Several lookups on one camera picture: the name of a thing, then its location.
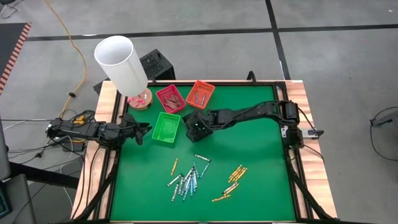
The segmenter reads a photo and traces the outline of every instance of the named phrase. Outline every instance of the yellow cable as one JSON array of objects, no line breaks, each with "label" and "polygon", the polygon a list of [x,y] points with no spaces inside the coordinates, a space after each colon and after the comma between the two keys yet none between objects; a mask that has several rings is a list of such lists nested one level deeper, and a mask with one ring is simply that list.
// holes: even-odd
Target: yellow cable
[{"label": "yellow cable", "polygon": [[[75,93],[75,92],[80,88],[80,86],[83,84],[83,82],[86,80],[86,76],[87,76],[87,64],[86,64],[86,60],[85,60],[83,54],[80,52],[79,48],[76,47],[75,44],[73,43],[72,37],[71,37],[70,34],[69,34],[69,30],[68,30],[68,28],[65,26],[65,24],[62,22],[61,18],[58,16],[58,14],[55,12],[55,10],[51,7],[50,3],[49,3],[47,0],[44,0],[44,1],[45,1],[45,3],[47,4],[47,6],[51,9],[51,11],[55,14],[55,16],[58,18],[58,20],[61,22],[63,28],[65,29],[65,31],[66,31],[67,34],[68,34],[70,43],[72,44],[72,47],[73,47],[74,49],[76,49],[76,51],[80,54],[80,57],[81,57],[83,63],[85,64],[85,74],[84,74],[84,76],[83,76],[83,79],[81,80],[81,82],[79,83],[79,85],[76,86],[76,88],[72,91],[72,93]],[[67,107],[68,107],[69,102],[70,102],[71,99],[72,99],[72,97],[69,96],[67,102],[66,102],[66,103],[64,104],[64,106],[63,106],[62,113],[67,109]]]}]

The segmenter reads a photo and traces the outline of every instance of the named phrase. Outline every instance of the white cylinder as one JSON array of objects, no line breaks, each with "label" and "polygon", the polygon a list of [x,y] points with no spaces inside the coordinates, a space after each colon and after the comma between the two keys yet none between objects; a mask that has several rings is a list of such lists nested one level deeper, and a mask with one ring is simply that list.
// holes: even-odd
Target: white cylinder
[{"label": "white cylinder", "polygon": [[120,94],[137,96],[148,85],[148,78],[130,39],[112,36],[95,48],[94,58]]}]

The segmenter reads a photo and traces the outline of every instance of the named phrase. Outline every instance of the black robotic arm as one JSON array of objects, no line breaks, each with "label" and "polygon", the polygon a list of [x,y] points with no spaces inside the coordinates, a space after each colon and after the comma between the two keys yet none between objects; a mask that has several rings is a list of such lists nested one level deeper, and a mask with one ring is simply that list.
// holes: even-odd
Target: black robotic arm
[{"label": "black robotic arm", "polygon": [[285,143],[290,147],[303,147],[302,132],[297,127],[300,123],[299,107],[291,101],[265,101],[240,110],[208,110],[206,113],[197,110],[183,119],[187,127],[187,137],[196,142],[213,134],[213,131],[259,118],[269,118],[287,126]]}]

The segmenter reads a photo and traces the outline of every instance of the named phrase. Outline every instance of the gold pin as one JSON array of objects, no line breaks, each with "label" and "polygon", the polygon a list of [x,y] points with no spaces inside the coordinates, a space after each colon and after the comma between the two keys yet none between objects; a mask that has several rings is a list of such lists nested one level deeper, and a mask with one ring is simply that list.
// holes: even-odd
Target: gold pin
[{"label": "gold pin", "polygon": [[234,179],[235,179],[237,176],[241,175],[241,173],[243,172],[243,170],[244,170],[244,167],[241,168],[241,169],[239,169],[239,170],[237,171],[237,173],[235,173],[235,175],[233,175],[233,177],[230,178],[230,179],[228,180],[228,183],[234,182]]},{"label": "gold pin", "polygon": [[236,181],[238,181],[242,176],[243,176],[243,174],[247,171],[247,167],[245,167],[245,168],[243,168],[243,171],[238,175],[238,176],[236,176],[234,179],[233,179],[233,181],[234,182],[236,182]]},{"label": "gold pin", "polygon": [[238,168],[229,176],[229,179],[231,180],[240,170],[242,169],[242,165],[239,165]]},{"label": "gold pin", "polygon": [[239,183],[237,183],[235,186],[231,187],[229,190],[227,190],[224,195],[229,195],[233,190],[235,190],[236,187],[238,187]]},{"label": "gold pin", "polygon": [[174,166],[173,166],[173,169],[172,169],[172,175],[170,175],[170,176],[173,176],[175,168],[177,167],[177,162],[178,162],[178,158],[175,158]]},{"label": "gold pin", "polygon": [[223,200],[223,199],[225,199],[225,198],[229,198],[231,195],[224,195],[224,196],[222,196],[222,197],[220,197],[220,198],[216,198],[216,199],[213,199],[213,200],[211,200],[212,202],[217,202],[217,201],[219,201],[219,200]]}]

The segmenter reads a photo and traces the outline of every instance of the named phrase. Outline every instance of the orange basket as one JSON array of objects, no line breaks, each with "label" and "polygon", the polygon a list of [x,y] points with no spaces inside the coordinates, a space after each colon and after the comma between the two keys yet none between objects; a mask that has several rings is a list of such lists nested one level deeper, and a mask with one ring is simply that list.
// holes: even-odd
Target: orange basket
[{"label": "orange basket", "polygon": [[205,109],[216,87],[197,80],[187,96],[187,103],[199,109]]}]

